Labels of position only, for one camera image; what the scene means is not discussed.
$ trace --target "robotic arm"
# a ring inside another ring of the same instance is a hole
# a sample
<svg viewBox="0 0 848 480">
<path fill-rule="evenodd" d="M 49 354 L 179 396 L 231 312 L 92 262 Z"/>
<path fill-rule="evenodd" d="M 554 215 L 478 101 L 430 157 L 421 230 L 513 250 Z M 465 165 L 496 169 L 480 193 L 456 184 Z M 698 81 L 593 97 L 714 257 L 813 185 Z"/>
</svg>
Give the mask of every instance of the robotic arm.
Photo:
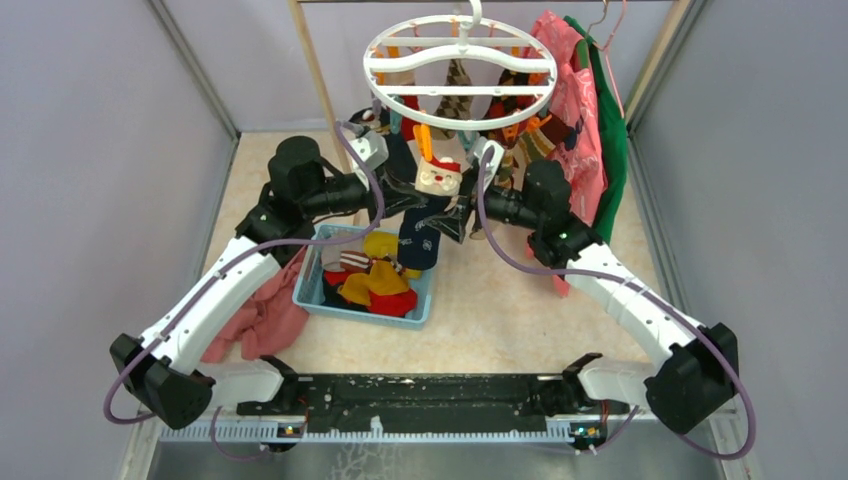
<svg viewBox="0 0 848 480">
<path fill-rule="evenodd" d="M 360 133 L 352 144 L 362 154 L 367 168 L 372 169 L 379 179 L 384 191 L 386 216 L 425 201 L 422 194 L 396 182 L 386 171 L 383 162 L 388 153 L 384 139 L 367 129 Z M 476 193 L 482 190 L 475 190 L 475 187 L 482 182 L 484 188 L 488 188 L 482 196 L 485 211 L 495 220 L 531 229 L 530 245 L 543 265 L 552 269 L 569 268 L 575 272 L 601 272 L 597 276 L 575 274 L 566 278 L 604 305 L 606 311 L 648 353 L 651 363 L 620 362 L 599 354 L 588 354 L 561 375 L 487 376 L 479 390 L 475 389 L 475 384 L 472 384 L 474 379 L 469 376 L 453 379 L 418 376 L 419 383 L 435 382 L 443 393 L 446 389 L 453 389 L 449 396 L 439 398 L 430 397 L 438 389 L 431 388 L 426 394 L 419 392 L 419 403 L 423 405 L 427 399 L 432 399 L 433 405 L 443 407 L 450 406 L 447 398 L 464 399 L 468 395 L 479 395 L 479 398 L 492 402 L 492 408 L 500 409 L 498 412 L 506 412 L 503 428 L 509 432 L 516 428 L 519 431 L 537 428 L 539 418 L 544 425 L 545 417 L 585 411 L 597 405 L 596 400 L 609 399 L 650 408 L 671 430 L 682 434 L 732 398 L 736 393 L 733 384 L 705 346 L 676 322 L 669 321 L 668 316 L 646 298 L 646 293 L 651 293 L 650 289 L 615 258 L 590 227 L 570 213 L 568 199 L 571 189 L 564 180 L 560 165 L 547 161 L 531 164 L 521 191 L 489 186 L 503 149 L 485 139 L 479 142 L 472 150 L 473 167 L 463 176 L 456 206 L 445 215 L 434 218 L 430 225 L 461 242 L 464 225 L 471 212 L 475 206 L 479 209 L 477 203 L 480 198 Z M 495 158 L 481 161 L 484 151 L 490 152 L 489 155 L 494 153 Z M 485 169 L 483 172 L 480 172 L 481 165 Z M 325 175 L 325 168 L 330 170 L 330 176 Z M 373 219 L 377 211 L 368 184 L 362 181 L 363 172 L 355 170 L 351 174 L 341 174 L 321 158 L 317 144 L 307 137 L 294 137 L 280 144 L 277 154 L 269 162 L 269 171 L 271 181 L 263 188 L 257 206 L 237 227 L 235 238 L 216 265 L 245 256 L 246 252 L 268 240 L 311 238 L 315 233 L 312 220 L 317 216 L 349 214 L 365 208 Z M 110 349 L 118 370 L 123 371 L 131 363 L 137 363 L 126 376 L 126 389 L 173 429 L 188 426 L 210 407 L 238 405 L 240 414 L 261 415 L 268 412 L 267 409 L 262 410 L 263 405 L 275 405 L 272 409 L 275 412 L 296 413 L 295 399 L 312 395 L 310 391 L 316 390 L 321 382 L 329 385 L 328 393 L 322 397 L 324 400 L 333 397 L 329 392 L 335 394 L 332 401 L 326 400 L 326 410 L 333 411 L 331 405 L 334 402 L 344 401 L 345 417 L 356 406 L 361 406 L 367 414 L 374 413 L 373 407 L 380 403 L 379 400 L 396 395 L 397 392 L 391 389 L 397 385 L 390 385 L 386 387 L 390 390 L 357 390 L 345 396 L 341 394 L 342 387 L 332 383 L 332 376 L 298 377 L 275 358 L 227 365 L 200 363 L 206 347 L 228 319 L 294 256 L 297 249 L 285 246 L 247 254 L 237 267 L 223 275 L 213 268 L 141 337 L 119 336 Z M 604 279 L 604 273 L 624 278 L 625 283 Z M 163 334 L 173 316 L 183 310 L 188 299 L 195 298 L 194 294 L 209 284 L 212 276 L 217 276 L 218 281 L 212 283 L 200 300 L 190 306 L 174 330 Z M 684 318 L 712 340 L 729 359 L 733 369 L 738 371 L 736 338 L 729 329 L 722 324 L 705 328 L 690 317 Z M 150 350 L 154 341 L 158 344 Z M 139 359 L 145 349 L 150 353 Z M 378 378 L 383 379 L 382 376 L 374 376 L 375 384 Z M 307 381 L 314 382 L 313 387 L 305 388 L 304 382 Z M 464 391 L 462 382 L 466 382 Z M 352 388 L 347 386 L 348 380 L 342 383 L 344 388 Z M 493 385 L 502 385 L 503 391 L 493 392 Z M 386 403 L 385 410 L 378 412 L 384 418 L 391 416 L 388 413 L 390 407 L 397 407 L 396 401 L 389 403 Z M 365 407 L 366 404 L 370 405 L 370 410 Z M 458 404 L 457 408 L 467 405 Z M 328 417 L 322 427 L 317 413 L 310 415 L 310 430 L 338 429 L 342 428 L 344 421 L 355 421 L 353 416 L 345 419 L 339 414 Z M 491 417 L 486 417 L 479 425 L 492 428 Z M 398 431 L 409 431 L 407 427 L 398 428 Z M 422 428 L 432 428 L 432 423 Z"/>
</svg>

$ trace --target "blue basket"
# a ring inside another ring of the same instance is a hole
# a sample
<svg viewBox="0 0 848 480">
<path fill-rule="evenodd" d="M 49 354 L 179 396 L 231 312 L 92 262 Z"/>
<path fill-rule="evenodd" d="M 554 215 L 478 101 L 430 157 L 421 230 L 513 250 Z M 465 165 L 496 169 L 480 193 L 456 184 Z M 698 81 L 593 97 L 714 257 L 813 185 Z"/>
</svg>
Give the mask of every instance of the blue basket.
<svg viewBox="0 0 848 480">
<path fill-rule="evenodd" d="M 348 225 L 319 225 L 318 231 L 313 238 L 327 239 L 337 236 L 339 233 L 356 233 L 363 229 L 363 227 L 352 227 Z M 379 231 L 397 234 L 394 231 Z M 293 298 L 295 304 L 300 305 L 304 310 L 313 315 L 324 315 L 327 317 L 412 330 L 420 330 L 424 327 L 424 322 L 430 316 L 430 301 L 432 300 L 430 285 L 433 280 L 433 269 L 422 272 L 421 278 L 409 281 L 410 288 L 418 294 L 418 305 L 403 318 L 354 312 L 343 308 L 325 307 L 321 305 L 324 303 L 324 289 L 321 281 L 324 276 L 324 269 L 321 268 L 322 249 L 323 247 L 312 245 L 306 250 L 306 258 L 303 262 L 304 267 L 301 269 L 300 275 L 297 278 L 297 284 L 294 287 Z"/>
</svg>

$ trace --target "green garment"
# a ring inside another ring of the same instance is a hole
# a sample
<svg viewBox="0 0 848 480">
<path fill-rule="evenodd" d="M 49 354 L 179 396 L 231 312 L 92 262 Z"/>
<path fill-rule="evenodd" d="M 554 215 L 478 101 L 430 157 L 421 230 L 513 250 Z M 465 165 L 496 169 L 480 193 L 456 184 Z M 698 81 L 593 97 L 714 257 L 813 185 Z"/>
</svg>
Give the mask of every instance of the green garment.
<svg viewBox="0 0 848 480">
<path fill-rule="evenodd" d="M 589 59 L 592 72 L 595 75 L 595 90 L 598 95 L 598 130 L 601 134 L 601 157 L 604 163 L 604 173 L 607 177 L 607 189 L 601 195 L 598 203 L 598 213 L 592 228 L 598 232 L 605 242 L 612 238 L 612 226 L 615 214 L 621 204 L 624 194 L 624 184 L 627 182 L 627 128 L 615 96 L 607 86 L 604 67 L 601 64 L 601 52 L 595 46 L 592 37 L 580 27 L 577 20 L 565 17 L 571 28 L 577 30 L 589 43 Z"/>
</svg>

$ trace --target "gray wall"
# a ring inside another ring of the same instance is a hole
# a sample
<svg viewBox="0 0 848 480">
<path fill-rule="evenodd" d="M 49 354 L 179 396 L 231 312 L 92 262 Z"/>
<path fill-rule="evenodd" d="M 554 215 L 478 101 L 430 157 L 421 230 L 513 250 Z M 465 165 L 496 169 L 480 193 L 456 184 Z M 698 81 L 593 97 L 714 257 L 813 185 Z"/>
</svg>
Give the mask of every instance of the gray wall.
<svg viewBox="0 0 848 480">
<path fill-rule="evenodd" d="M 326 128 L 306 59 L 284 0 L 167 0 L 236 125 L 245 131 Z M 455 3 L 317 4 L 304 11 L 336 115 L 346 117 L 368 105 L 362 54 L 377 34 L 415 17 L 450 14 Z M 672 2 L 631 2 L 611 60 L 623 99 L 642 68 Z M 601 18 L 600 1 L 568 3 L 483 2 L 483 15 L 529 30 L 545 9 L 588 25 Z M 592 33 L 605 40 L 620 4 Z M 496 82 L 499 69 L 483 62 L 466 68 L 478 82 Z M 447 62 L 416 71 L 419 84 L 441 85 Z M 477 113 L 486 105 L 481 102 Z"/>
<path fill-rule="evenodd" d="M 711 2 L 637 131 L 692 313 L 739 336 L 767 478 L 845 478 L 848 3 Z"/>
<path fill-rule="evenodd" d="M 113 478 L 109 344 L 192 283 L 229 140 L 141 0 L 0 2 L 0 65 L 0 469 Z"/>
</svg>

